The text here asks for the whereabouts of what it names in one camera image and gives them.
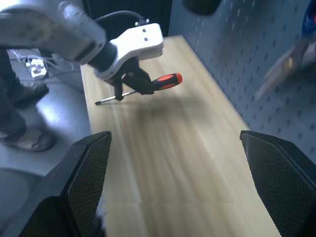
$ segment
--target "pegboard wall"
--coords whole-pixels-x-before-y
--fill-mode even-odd
[[[293,142],[316,163],[316,73],[254,100],[265,72],[301,37],[309,0],[222,0],[212,16],[173,0],[169,35],[183,35],[251,130]]]

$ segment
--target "light wood surface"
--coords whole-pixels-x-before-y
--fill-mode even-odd
[[[109,237],[278,237],[251,178],[247,129],[182,37],[141,62],[152,80],[183,83],[95,106],[113,88],[81,68],[93,133],[112,131],[105,177]]]

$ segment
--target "shoe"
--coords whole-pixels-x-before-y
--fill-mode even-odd
[[[26,128],[19,134],[3,139],[5,145],[28,152],[41,152],[50,148],[55,141],[52,134],[38,129]]]
[[[11,98],[12,104],[17,108],[25,108],[35,104],[49,93],[49,88],[46,84],[21,82],[21,85],[24,87],[22,93]]]

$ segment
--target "screwdriver handle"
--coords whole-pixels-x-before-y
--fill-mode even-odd
[[[174,74],[169,74],[161,78],[158,78],[152,81],[152,83],[155,87],[155,91],[157,91],[157,90],[169,89],[176,85],[179,85],[182,83],[182,80],[183,79],[180,73],[174,73]]]

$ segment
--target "black object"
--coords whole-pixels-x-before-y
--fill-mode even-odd
[[[90,62],[88,62],[88,64],[99,72],[104,72],[109,69],[115,61],[117,52],[118,49],[107,41],[102,50]]]
[[[85,12],[97,19],[105,14],[120,10],[130,10],[140,13],[151,23],[158,23],[164,37],[168,36],[172,0],[82,0]],[[107,31],[107,39],[120,36],[125,30],[135,27],[138,21],[133,16],[119,16],[100,22]]]
[[[198,15],[212,15],[216,12],[221,0],[183,0],[186,9]]]
[[[99,233],[93,227],[100,227],[96,209],[111,140],[110,132],[102,132],[74,143],[41,180],[3,237],[90,237]]]
[[[130,58],[124,62],[119,71],[111,79],[107,80],[107,83],[114,86],[115,97],[119,101],[123,99],[123,83],[142,95],[151,95],[155,91],[148,73],[139,67],[137,57]]]
[[[316,166],[293,143],[240,135],[258,194],[283,237],[316,236]]]

